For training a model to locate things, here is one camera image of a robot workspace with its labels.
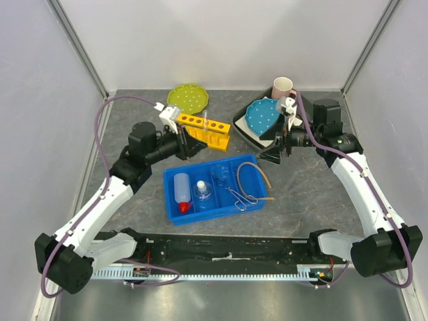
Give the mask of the clear test tube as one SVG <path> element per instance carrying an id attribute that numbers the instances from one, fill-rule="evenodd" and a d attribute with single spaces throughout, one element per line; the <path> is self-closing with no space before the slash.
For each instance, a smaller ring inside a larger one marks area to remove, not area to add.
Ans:
<path id="1" fill-rule="evenodd" d="M 208 112 L 206 110 L 203 111 L 203 130 L 208 131 L 209 120 L 207 117 Z"/>

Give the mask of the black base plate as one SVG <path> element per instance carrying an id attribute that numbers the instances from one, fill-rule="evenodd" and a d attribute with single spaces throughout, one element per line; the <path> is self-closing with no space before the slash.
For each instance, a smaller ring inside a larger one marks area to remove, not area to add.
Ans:
<path id="1" fill-rule="evenodd" d="M 340 264 L 344 259 L 323 254 L 309 239 L 278 237 L 240 237 L 218 235 L 179 235 L 139 233 L 129 227 L 100 232 L 97 241 L 125 233 L 137 241 L 132 259 L 147 263 L 172 264 L 184 261 L 212 262 L 218 259 L 272 261 L 290 265 Z"/>

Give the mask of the dark green tray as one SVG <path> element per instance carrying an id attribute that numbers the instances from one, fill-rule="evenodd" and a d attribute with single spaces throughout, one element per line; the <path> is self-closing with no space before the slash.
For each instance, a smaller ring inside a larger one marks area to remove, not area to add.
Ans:
<path id="1" fill-rule="evenodd" d="M 274 143 L 281 125 L 286 130 L 286 118 L 276 110 L 271 86 L 250 100 L 233 116 L 232 127 L 256 150 L 263 150 Z"/>

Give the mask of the white square plate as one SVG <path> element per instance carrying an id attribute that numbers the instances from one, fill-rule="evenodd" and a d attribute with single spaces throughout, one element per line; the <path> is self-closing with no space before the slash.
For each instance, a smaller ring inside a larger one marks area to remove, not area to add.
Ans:
<path id="1" fill-rule="evenodd" d="M 256 136 L 248 127 L 247 122 L 245 121 L 245 113 L 247 108 L 244 109 L 243 116 L 239 116 L 237 121 L 235 122 L 238 129 L 241 129 L 244 134 L 248 135 L 252 140 L 254 140 L 256 143 L 262 145 L 262 148 L 267 147 L 270 145 L 274 140 L 260 140 L 258 136 Z"/>

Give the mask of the blue dotted plate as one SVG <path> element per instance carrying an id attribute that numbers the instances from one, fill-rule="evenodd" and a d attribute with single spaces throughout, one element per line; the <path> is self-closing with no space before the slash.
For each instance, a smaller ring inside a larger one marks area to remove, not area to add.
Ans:
<path id="1" fill-rule="evenodd" d="M 258 137 L 268 131 L 280 117 L 276 110 L 278 100 L 262 98 L 254 100 L 245 113 L 247 127 Z"/>

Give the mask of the wash bottle red cap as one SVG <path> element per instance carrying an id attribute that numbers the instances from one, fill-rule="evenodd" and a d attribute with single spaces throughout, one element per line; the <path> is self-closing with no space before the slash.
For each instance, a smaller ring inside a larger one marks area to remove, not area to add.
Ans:
<path id="1" fill-rule="evenodd" d="M 178 173 L 174 176 L 175 201 L 180 214 L 187 214 L 191 208 L 190 180 L 187 173 Z"/>

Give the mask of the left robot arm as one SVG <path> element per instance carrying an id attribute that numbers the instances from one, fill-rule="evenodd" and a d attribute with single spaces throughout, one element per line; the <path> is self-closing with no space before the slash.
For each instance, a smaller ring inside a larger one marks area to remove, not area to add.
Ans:
<path id="1" fill-rule="evenodd" d="M 145 244 L 138 241 L 131 229 L 110 239 L 94 240 L 111 216 L 130 200 L 152 175 L 151 166 L 171 156 L 187 160 L 207 148 L 207 144 L 192 137 L 185 127 L 163 131 L 151 122 L 139 122 L 128 135 L 128 144 L 119 159 L 108 168 L 103 185 L 81 210 L 53 235 L 42 233 L 35 240 L 37 268 L 41 273 L 41 292 L 47 292 L 50 280 L 61 291 L 79 292 L 93 273 L 122 259 L 139 263 L 146 257 Z"/>

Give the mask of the yellow test tube rack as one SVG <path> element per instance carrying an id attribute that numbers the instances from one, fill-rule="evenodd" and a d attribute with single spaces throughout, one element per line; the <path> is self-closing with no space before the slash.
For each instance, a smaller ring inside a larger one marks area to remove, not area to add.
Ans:
<path id="1" fill-rule="evenodd" d="M 231 125 L 216 120 L 209 120 L 208 131 L 203 130 L 203 117 L 181 113 L 177 118 L 180 125 L 197 128 L 197 139 L 207 143 L 210 149 L 226 152 L 230 142 Z"/>

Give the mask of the yellow rubber tube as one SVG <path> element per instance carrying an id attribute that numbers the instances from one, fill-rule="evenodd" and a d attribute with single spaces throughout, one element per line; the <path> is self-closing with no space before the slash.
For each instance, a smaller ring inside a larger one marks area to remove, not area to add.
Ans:
<path id="1" fill-rule="evenodd" d="M 248 195 L 242 184 L 241 184 L 241 179 L 240 179 L 240 172 L 242 167 L 244 167 L 245 165 L 249 165 L 252 166 L 253 168 L 255 168 L 259 174 L 262 176 L 262 178 L 264 179 L 265 183 L 267 184 L 267 186 L 269 187 L 269 189 L 272 188 L 272 184 L 270 183 L 270 180 L 268 179 L 267 175 L 263 172 L 263 170 L 255 163 L 251 163 L 251 162 L 243 162 L 241 163 L 238 168 L 237 168 L 237 172 L 236 172 L 236 177 L 237 177 L 237 184 L 238 187 L 242 193 L 243 196 L 245 196 L 246 198 L 250 198 L 252 195 Z M 261 197 L 261 198 L 255 198 L 257 201 L 275 201 L 276 198 L 275 197 Z"/>

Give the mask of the glass flask white stopper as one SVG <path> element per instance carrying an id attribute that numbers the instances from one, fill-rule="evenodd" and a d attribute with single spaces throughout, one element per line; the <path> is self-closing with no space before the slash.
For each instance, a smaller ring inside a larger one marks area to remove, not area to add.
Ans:
<path id="1" fill-rule="evenodd" d="M 198 200 L 208 201 L 212 196 L 211 185 L 206 181 L 199 180 L 194 187 L 194 193 Z"/>

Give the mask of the blue plastic organizer tray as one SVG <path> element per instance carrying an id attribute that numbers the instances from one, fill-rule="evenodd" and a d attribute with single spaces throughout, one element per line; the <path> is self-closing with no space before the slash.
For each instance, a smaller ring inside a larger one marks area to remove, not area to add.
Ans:
<path id="1" fill-rule="evenodd" d="M 167 169 L 163 174 L 163 180 L 168 219 L 175 225 L 185 225 L 262 209 L 266 201 L 258 201 L 256 205 L 248 205 L 246 211 L 240 211 L 234 205 L 235 198 L 223 187 L 220 187 L 211 176 L 211 173 L 214 172 L 222 179 L 227 179 L 231 187 L 241 193 L 237 184 L 236 172 L 238 166 L 243 162 L 257 164 L 254 155 L 245 154 L 243 156 L 233 156 L 195 165 Z M 187 214 L 179 213 L 178 204 L 175 201 L 174 176 L 178 173 L 187 173 L 190 180 L 192 205 Z M 255 198 L 268 196 L 266 191 L 268 188 L 267 184 L 259 172 L 252 166 L 245 165 L 242 167 L 240 179 L 248 195 L 252 195 Z M 211 185 L 212 196 L 208 201 L 200 201 L 195 196 L 194 187 L 199 180 L 206 181 Z"/>

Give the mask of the green dotted plate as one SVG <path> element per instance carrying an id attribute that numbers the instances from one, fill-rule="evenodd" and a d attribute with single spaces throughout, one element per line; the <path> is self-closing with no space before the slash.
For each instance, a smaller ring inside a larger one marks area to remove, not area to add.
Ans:
<path id="1" fill-rule="evenodd" d="M 197 84 L 183 84 L 172 89 L 167 97 L 167 103 L 178 106 L 185 114 L 201 112 L 209 102 L 209 95 L 203 87 Z"/>

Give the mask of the metal crucible tongs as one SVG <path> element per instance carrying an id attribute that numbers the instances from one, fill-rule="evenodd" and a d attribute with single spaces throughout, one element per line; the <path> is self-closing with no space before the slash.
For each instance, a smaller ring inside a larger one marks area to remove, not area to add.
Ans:
<path id="1" fill-rule="evenodd" d="M 211 176 L 214 178 L 214 180 L 220 187 L 223 187 L 235 198 L 234 205 L 240 211 L 246 211 L 248 205 L 256 205 L 258 203 L 258 200 L 254 196 L 244 196 L 243 193 L 239 193 L 235 189 L 233 189 L 228 183 L 227 179 L 222 179 L 214 172 L 211 173 Z"/>

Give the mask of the pink mug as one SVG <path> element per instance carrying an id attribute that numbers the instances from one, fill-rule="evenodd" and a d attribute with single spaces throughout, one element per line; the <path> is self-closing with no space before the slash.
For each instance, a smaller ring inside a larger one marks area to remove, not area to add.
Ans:
<path id="1" fill-rule="evenodd" d="M 283 97 L 289 97 L 294 89 L 294 83 L 291 79 L 281 76 L 277 77 L 272 86 L 271 99 L 279 100 Z"/>

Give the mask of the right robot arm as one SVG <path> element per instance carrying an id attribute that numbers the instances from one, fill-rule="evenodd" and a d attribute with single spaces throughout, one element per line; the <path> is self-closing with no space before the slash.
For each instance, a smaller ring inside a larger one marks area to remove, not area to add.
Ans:
<path id="1" fill-rule="evenodd" d="M 260 156 L 279 163 L 283 152 L 294 147 L 314 147 L 344 186 L 364 235 L 355 237 L 325 229 L 312 232 L 306 255 L 322 263 L 330 255 L 354 265 L 363 277 L 406 269 L 413 277 L 412 261 L 423 240 L 421 230 L 408 226 L 380 190 L 357 137 L 343 131 L 340 104 L 331 99 L 313 103 L 307 119 L 301 96 L 276 101 L 280 118 L 273 126 L 274 140 Z"/>

